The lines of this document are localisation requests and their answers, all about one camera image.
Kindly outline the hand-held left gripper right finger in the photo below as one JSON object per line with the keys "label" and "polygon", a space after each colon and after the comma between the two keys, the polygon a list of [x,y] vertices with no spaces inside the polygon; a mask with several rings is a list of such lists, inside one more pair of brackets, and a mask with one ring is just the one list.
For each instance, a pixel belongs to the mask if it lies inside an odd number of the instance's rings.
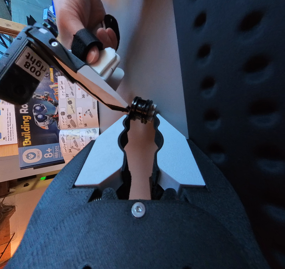
{"label": "hand-held left gripper right finger", "polygon": [[180,195],[184,188],[205,187],[186,137],[161,115],[154,114],[155,144],[151,199],[159,200],[166,189]]}

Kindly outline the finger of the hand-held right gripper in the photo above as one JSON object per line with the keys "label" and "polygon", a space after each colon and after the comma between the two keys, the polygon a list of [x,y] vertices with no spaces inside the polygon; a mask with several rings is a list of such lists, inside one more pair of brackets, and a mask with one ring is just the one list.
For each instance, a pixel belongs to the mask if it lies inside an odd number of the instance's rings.
{"label": "finger of the hand-held right gripper", "polygon": [[69,81],[76,83],[105,106],[115,111],[130,111],[129,105],[91,67],[84,65],[75,72],[59,59],[56,60]]}

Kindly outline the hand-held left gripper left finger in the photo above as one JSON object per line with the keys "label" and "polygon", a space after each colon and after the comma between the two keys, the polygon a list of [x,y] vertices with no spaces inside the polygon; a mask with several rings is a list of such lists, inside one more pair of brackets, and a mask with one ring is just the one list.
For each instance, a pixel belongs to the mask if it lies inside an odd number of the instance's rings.
{"label": "hand-held left gripper left finger", "polygon": [[95,140],[75,182],[76,187],[113,188],[119,199],[129,199],[131,174],[124,147],[128,143],[129,115],[123,115]]}

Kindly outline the black pulley wheel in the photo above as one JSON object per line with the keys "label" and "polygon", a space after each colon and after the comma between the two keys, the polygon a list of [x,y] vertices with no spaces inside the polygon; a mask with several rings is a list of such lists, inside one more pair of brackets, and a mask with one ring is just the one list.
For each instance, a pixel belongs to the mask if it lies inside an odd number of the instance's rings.
{"label": "black pulley wheel", "polygon": [[152,100],[143,100],[136,96],[130,107],[129,118],[133,121],[140,120],[143,124],[152,122],[156,107]]}

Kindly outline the grey desk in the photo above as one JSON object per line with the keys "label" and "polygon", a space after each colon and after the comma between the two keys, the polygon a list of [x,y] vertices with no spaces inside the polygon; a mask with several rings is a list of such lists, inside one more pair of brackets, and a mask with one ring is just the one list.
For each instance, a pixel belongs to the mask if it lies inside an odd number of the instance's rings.
{"label": "grey desk", "polygon": [[[119,24],[119,67],[124,77],[117,92],[153,100],[159,114],[188,138],[173,0],[102,0]],[[132,181],[130,200],[150,200],[149,177],[154,154],[153,122],[130,123],[125,147]]]}

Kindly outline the person's right hand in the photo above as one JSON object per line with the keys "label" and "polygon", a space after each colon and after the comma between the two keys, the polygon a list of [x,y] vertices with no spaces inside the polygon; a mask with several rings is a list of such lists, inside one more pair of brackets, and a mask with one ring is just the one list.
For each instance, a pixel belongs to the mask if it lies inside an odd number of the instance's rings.
{"label": "person's right hand", "polygon": [[101,0],[53,0],[59,38],[62,45],[71,49],[73,36],[88,29],[103,44],[103,49],[119,46],[117,22],[106,12]]}

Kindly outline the instruction booklet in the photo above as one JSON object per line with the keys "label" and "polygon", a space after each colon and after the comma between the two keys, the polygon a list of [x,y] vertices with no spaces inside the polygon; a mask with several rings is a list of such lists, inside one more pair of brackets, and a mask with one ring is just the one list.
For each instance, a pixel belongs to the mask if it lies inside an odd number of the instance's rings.
{"label": "instruction booklet", "polygon": [[58,76],[59,144],[67,164],[99,136],[98,102],[79,85]]}

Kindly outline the white printed card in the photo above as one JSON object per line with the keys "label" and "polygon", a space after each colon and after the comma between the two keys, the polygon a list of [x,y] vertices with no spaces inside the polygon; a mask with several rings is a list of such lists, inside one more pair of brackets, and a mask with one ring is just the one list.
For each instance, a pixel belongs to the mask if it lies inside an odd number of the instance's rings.
{"label": "white printed card", "polygon": [[17,143],[15,107],[0,100],[0,145]]}

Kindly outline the blue building kit box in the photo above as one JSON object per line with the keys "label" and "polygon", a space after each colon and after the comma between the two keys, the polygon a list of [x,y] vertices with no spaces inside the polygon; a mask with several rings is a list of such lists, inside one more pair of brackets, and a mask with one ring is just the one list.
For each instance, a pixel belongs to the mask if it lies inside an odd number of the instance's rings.
{"label": "blue building kit box", "polygon": [[61,72],[45,74],[30,100],[15,106],[19,167],[21,170],[64,163],[59,144],[59,86]]}

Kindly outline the wooden beam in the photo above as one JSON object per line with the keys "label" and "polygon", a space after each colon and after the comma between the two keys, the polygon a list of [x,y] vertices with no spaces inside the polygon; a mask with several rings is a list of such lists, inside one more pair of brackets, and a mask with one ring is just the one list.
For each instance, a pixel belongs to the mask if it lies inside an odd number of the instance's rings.
{"label": "wooden beam", "polygon": [[0,33],[15,38],[26,25],[0,18]]}

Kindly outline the small blue carton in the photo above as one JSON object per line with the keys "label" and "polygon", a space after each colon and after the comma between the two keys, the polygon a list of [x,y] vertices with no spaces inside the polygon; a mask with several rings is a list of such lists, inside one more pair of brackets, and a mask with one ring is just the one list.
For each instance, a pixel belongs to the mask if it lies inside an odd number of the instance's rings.
{"label": "small blue carton", "polygon": [[48,8],[43,9],[43,20],[47,22],[48,25],[50,25],[56,32],[58,32],[56,17]]}

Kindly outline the black studded baseplate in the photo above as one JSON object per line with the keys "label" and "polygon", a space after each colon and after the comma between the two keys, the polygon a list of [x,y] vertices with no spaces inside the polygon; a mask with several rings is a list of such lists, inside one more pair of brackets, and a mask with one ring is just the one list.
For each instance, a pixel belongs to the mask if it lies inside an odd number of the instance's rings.
{"label": "black studded baseplate", "polygon": [[173,0],[189,138],[284,268],[284,0]]}

